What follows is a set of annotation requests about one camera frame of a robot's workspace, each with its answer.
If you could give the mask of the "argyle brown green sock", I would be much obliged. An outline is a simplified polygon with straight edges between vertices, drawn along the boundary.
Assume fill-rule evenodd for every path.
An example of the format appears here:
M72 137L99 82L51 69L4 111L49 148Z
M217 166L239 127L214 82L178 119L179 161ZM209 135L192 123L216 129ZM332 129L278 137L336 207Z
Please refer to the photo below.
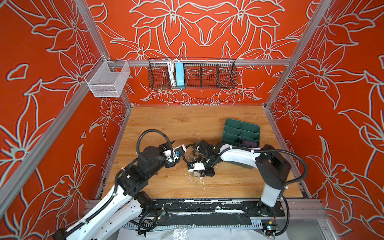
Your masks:
M194 178L200 178L205 166L203 163L203 155L199 153L196 149L192 150L192 153L189 156L189 160L192 162L192 176Z

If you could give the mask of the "green compartment tray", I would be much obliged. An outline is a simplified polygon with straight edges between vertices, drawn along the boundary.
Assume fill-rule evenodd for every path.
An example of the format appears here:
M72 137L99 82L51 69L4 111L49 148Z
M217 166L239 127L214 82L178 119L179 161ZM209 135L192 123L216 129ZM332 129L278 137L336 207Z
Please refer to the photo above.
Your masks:
M236 147L244 147L241 145L242 141L252 141L258 142L260 147L260 139L260 126L239 120L226 119L222 142Z

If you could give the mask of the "purple sock teal toe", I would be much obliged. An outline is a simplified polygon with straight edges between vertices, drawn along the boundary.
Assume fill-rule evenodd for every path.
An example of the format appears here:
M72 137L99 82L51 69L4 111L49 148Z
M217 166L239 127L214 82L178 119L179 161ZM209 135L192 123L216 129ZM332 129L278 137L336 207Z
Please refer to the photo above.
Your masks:
M258 148L259 143L258 142L252 142L252 141L242 141L241 145L246 148Z

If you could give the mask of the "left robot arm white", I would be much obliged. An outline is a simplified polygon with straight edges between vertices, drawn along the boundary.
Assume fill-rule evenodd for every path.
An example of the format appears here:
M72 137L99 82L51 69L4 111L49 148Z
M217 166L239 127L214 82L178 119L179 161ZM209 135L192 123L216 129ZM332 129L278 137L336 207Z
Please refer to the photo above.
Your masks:
M128 166L120 170L108 194L82 219L68 229L57 230L55 240L105 240L125 223L152 211L152 199L143 191L151 177L162 168L179 163L186 147L146 147Z

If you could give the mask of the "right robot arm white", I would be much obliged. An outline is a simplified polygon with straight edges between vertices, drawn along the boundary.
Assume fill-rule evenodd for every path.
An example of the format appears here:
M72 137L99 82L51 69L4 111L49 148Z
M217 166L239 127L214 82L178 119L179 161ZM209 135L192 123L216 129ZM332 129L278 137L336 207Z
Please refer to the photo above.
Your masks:
M201 156L193 161L188 161L187 157L183 156L183 160L187 163L189 172L197 172L202 177L213 177L215 175L214 166L222 162L258 169L265 182L256 207L257 214L262 216L271 216L275 212L278 200L283 198L288 186L304 180L309 173L307 164L298 155L286 150L275 149L271 145L264 145L262 148L246 148L224 142L214 146L206 141L200 141L198 144L187 145L186 150L189 148L193 148ZM296 158L302 164L303 173L299 177L288 180L292 165L285 155Z

